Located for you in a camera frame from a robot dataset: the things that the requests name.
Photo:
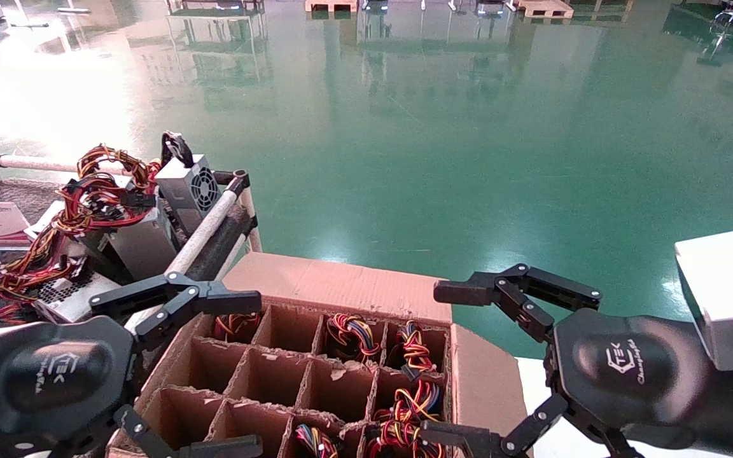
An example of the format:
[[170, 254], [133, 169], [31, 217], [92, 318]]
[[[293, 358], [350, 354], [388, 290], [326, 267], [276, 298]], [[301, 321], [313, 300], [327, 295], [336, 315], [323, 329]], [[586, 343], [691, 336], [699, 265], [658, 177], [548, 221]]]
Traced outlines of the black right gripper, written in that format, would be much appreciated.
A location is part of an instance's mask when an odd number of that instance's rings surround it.
[[[533, 341], [552, 344], [553, 394], [506, 436], [489, 429], [426, 420], [420, 438], [460, 448], [468, 457], [526, 457], [566, 417], [611, 457], [640, 457], [627, 439], [692, 441], [692, 416], [715, 374], [695, 325], [651, 316], [608, 316], [603, 294], [589, 285], [516, 264], [440, 279], [438, 303], [495, 305]], [[576, 311], [558, 322], [535, 301]]]

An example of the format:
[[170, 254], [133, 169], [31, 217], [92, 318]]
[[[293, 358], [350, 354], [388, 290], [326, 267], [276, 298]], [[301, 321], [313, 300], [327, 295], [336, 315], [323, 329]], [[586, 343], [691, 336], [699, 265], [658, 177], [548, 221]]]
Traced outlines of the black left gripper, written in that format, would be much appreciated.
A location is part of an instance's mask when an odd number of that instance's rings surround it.
[[[174, 450], [133, 406], [123, 405], [134, 343], [154, 350], [200, 314], [252, 315], [262, 305], [258, 291], [232, 291], [221, 281], [172, 272], [91, 296], [93, 314], [112, 319], [0, 328], [0, 457], [84, 454], [103, 446], [117, 426], [148, 457], [261, 456], [255, 434]], [[135, 325], [135, 339], [114, 322], [152, 308]]]

